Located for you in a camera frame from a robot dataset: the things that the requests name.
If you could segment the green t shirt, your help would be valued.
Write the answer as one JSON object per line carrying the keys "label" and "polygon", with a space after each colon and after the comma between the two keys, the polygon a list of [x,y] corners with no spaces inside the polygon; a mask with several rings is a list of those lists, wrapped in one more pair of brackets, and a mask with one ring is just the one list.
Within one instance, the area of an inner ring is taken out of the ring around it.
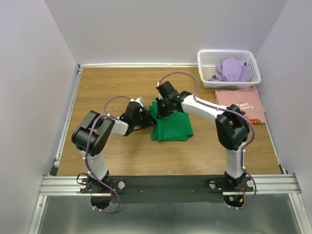
{"label": "green t shirt", "polygon": [[156,101],[148,108],[151,116],[156,120],[156,126],[151,133],[153,141],[187,141],[193,134],[189,115],[174,111],[169,117],[157,118]]}

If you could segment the white plastic basket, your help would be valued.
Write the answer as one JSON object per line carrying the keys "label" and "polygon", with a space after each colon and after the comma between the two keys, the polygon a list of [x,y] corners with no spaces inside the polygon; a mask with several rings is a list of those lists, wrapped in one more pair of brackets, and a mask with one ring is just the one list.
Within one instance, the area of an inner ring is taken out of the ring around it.
{"label": "white plastic basket", "polygon": [[244,50],[200,50],[199,75],[206,89],[245,89],[261,82],[252,52]]}

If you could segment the purple t shirt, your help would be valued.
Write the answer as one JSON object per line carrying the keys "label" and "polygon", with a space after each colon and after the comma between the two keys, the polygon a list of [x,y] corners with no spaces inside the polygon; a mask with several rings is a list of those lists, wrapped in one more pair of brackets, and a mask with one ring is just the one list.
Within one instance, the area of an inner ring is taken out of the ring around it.
{"label": "purple t shirt", "polygon": [[254,73],[246,62],[234,57],[224,60],[216,65],[218,74],[212,76],[208,81],[220,82],[249,82]]}

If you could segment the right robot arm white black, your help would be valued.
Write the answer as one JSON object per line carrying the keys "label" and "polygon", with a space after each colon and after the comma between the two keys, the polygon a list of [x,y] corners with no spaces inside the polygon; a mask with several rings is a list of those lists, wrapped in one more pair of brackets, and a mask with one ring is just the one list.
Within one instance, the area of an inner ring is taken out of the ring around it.
{"label": "right robot arm white black", "polygon": [[226,149],[227,168],[223,188],[235,191],[246,177],[244,166],[245,147],[250,132],[248,120],[236,105],[228,107],[213,104],[190,92],[178,91],[168,81],[156,86],[157,118],[170,116],[174,111],[194,114],[214,122],[220,144]]}

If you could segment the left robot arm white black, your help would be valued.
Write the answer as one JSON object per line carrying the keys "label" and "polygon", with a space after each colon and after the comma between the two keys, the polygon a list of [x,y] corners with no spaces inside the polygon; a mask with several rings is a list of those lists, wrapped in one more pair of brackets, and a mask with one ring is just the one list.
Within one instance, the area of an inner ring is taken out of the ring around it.
{"label": "left robot arm white black", "polygon": [[90,111],[71,137],[71,141],[83,154],[88,169],[88,181],[80,185],[98,193],[109,190],[109,171],[102,155],[109,136],[117,134],[126,137],[134,131],[155,125],[156,119],[140,101],[130,101],[126,111],[119,117]]}

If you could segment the black base mat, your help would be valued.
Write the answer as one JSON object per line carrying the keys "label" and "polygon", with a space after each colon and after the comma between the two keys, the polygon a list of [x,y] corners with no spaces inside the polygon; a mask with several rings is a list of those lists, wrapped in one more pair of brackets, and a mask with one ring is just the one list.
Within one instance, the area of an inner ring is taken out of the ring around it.
{"label": "black base mat", "polygon": [[253,187],[245,177],[242,186],[228,191],[223,188],[224,175],[159,175],[159,176],[110,176],[110,188],[96,191],[81,187],[83,194],[111,195],[114,189],[120,198],[113,198],[114,203],[222,203],[231,195],[241,196],[243,192],[253,192]]}

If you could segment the folded pink t shirt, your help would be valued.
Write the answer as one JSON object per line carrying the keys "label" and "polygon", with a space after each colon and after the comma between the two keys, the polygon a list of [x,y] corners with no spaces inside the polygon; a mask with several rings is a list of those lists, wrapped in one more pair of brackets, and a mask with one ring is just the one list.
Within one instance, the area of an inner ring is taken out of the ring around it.
{"label": "folded pink t shirt", "polygon": [[215,102],[218,105],[237,105],[241,111],[245,112],[246,118],[252,124],[266,124],[265,109],[259,98],[256,88],[246,88],[238,90],[216,90]]}

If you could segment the aluminium back rail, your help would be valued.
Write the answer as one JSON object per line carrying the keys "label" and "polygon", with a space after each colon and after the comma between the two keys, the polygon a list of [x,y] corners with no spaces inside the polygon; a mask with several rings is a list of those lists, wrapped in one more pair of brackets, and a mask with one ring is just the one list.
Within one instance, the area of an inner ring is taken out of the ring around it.
{"label": "aluminium back rail", "polygon": [[95,63],[79,64],[79,68],[179,68],[179,67],[198,67],[197,63]]}

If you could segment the aluminium rail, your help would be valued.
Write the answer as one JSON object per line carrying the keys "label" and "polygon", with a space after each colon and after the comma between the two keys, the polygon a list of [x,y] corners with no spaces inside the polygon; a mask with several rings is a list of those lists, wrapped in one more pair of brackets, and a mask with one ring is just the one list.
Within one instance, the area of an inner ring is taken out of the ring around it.
{"label": "aluminium rail", "polygon": [[58,144],[58,147],[57,147],[56,155],[54,157],[53,165],[52,165],[51,171],[49,173],[49,176],[56,176],[57,172],[58,172],[58,169],[59,169],[59,164],[60,164],[60,160],[61,160],[61,156],[62,156],[62,151],[63,151],[63,147],[64,147],[64,144],[65,144],[65,140],[66,140],[66,136],[67,136],[67,132],[68,132],[68,127],[69,127],[69,123],[70,123],[70,119],[71,119],[71,115],[72,115],[75,99],[76,99],[76,96],[77,96],[77,91],[78,91],[78,86],[79,86],[79,83],[80,83],[82,71],[83,71],[83,68],[81,68],[80,64],[78,64],[78,73],[77,73],[77,77],[76,77],[76,80],[75,80],[74,89],[73,89],[73,92],[71,94],[69,108],[68,108],[68,111],[67,111],[67,114],[66,114],[65,122],[64,122],[63,129],[62,129],[61,136],[60,136],[60,141],[59,141],[59,144]]}
{"label": "aluminium rail", "polygon": [[179,68],[179,67],[198,67],[197,63],[95,63],[79,64],[79,68]]}
{"label": "aluminium rail", "polygon": [[[113,189],[119,194],[134,191],[135,194],[154,192],[168,194],[174,192],[187,195],[200,192],[223,193],[224,195],[251,195],[256,192],[261,194],[300,194],[296,175],[254,175],[253,180],[248,178],[243,185],[236,189],[226,190],[216,177],[208,175],[190,176],[112,176]],[[45,176],[42,179],[39,195],[110,195],[107,188],[93,188],[83,185],[87,177],[81,176]]]}

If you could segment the aluminium left rail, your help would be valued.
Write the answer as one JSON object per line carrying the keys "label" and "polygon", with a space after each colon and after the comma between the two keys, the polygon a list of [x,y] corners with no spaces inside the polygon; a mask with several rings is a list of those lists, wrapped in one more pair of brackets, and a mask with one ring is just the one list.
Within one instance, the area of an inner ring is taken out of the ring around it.
{"label": "aluminium left rail", "polygon": [[62,151],[63,151],[63,147],[64,147],[64,144],[65,144],[65,140],[66,140],[66,136],[67,136],[67,132],[68,132],[68,127],[69,127],[69,123],[70,123],[70,119],[71,119],[71,115],[72,115],[75,99],[76,99],[76,96],[77,96],[77,91],[78,91],[78,86],[79,86],[79,83],[80,83],[82,71],[83,71],[83,68],[81,68],[80,64],[78,64],[78,73],[77,73],[77,77],[76,77],[76,80],[75,80],[74,89],[73,89],[73,92],[71,94],[69,108],[68,108],[68,111],[67,111],[67,114],[66,114],[65,122],[64,122],[63,129],[62,129],[61,136],[60,136],[60,141],[59,141],[59,144],[58,144],[58,147],[57,147],[56,155],[54,157],[53,165],[52,165],[51,171],[49,173],[49,176],[56,176],[57,172],[58,172],[58,169],[59,169],[59,164],[60,164],[60,160],[61,160],[61,156],[62,156]]}

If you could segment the aluminium front rail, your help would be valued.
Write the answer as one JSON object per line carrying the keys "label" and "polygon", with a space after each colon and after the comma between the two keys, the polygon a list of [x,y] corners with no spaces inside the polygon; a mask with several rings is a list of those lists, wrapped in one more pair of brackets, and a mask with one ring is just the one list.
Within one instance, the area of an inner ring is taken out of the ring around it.
{"label": "aluminium front rail", "polygon": [[[208,175],[190,176],[112,176],[113,189],[119,194],[134,191],[135,194],[154,192],[168,194],[174,192],[187,195],[200,192],[223,193],[224,195],[251,195],[256,192],[261,194],[300,194],[296,175],[254,175],[253,180],[248,178],[243,185],[236,189],[226,190],[216,177]],[[87,177],[81,176],[45,176],[42,179],[39,195],[110,195],[107,188],[93,188],[83,185]]]}

